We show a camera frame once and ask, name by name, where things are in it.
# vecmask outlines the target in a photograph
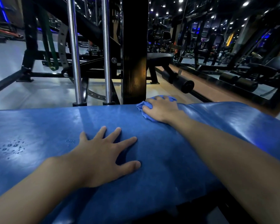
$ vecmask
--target bolt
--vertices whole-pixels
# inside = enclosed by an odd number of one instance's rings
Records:
[[[117,63],[117,59],[115,57],[113,57],[111,61],[112,61],[113,64]]]

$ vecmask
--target hand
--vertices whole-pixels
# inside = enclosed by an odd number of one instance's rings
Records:
[[[79,176],[79,187],[100,186],[130,174],[141,166],[139,161],[116,165],[115,161],[120,152],[133,145],[137,138],[132,137],[114,144],[121,129],[116,128],[113,133],[103,139],[106,130],[106,127],[102,127],[90,141],[82,132],[78,146],[64,155],[66,162],[71,165],[72,174]]]
[[[155,120],[168,124],[170,118],[173,118],[173,115],[179,112],[176,101],[171,102],[167,96],[164,96],[164,99],[157,96],[155,99],[146,99],[147,102],[153,105],[153,108],[143,106],[143,111]]]

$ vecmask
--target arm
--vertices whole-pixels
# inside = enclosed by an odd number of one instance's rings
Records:
[[[102,127],[93,140],[85,133],[79,145],[70,153],[48,158],[32,174],[0,196],[0,224],[39,223],[72,191],[80,187],[97,187],[132,173],[141,164],[131,161],[115,164],[121,151],[134,144],[137,138],[113,144],[120,134],[117,128],[102,139]]]
[[[174,127],[258,223],[280,223],[280,162],[254,145],[190,119],[168,98],[143,111]]]

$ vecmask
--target blue towel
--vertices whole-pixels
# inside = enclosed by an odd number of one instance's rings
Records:
[[[176,101],[175,97],[170,97],[170,96],[168,96],[168,98],[169,98],[169,101],[171,101],[171,102],[172,102],[172,101]],[[149,115],[147,115],[147,114],[142,110],[143,105],[149,107],[150,109],[153,108],[153,105],[152,105],[151,103],[147,102],[147,101],[142,101],[141,103],[137,104],[136,107],[142,112],[142,115],[144,116],[144,118],[149,119],[149,120],[151,120],[151,121],[153,121],[153,122],[157,122],[157,120],[153,119],[152,117],[150,117]]]

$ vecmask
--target blue led strip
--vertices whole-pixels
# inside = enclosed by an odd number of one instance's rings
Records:
[[[3,14],[3,17],[4,17],[5,21],[6,21],[7,23],[9,23],[9,20],[8,20],[8,18],[7,18],[7,15],[6,15],[5,11],[4,11],[4,6],[3,6],[3,3],[2,3],[1,0],[0,0],[0,7],[1,7],[1,11],[2,11],[2,14]]]

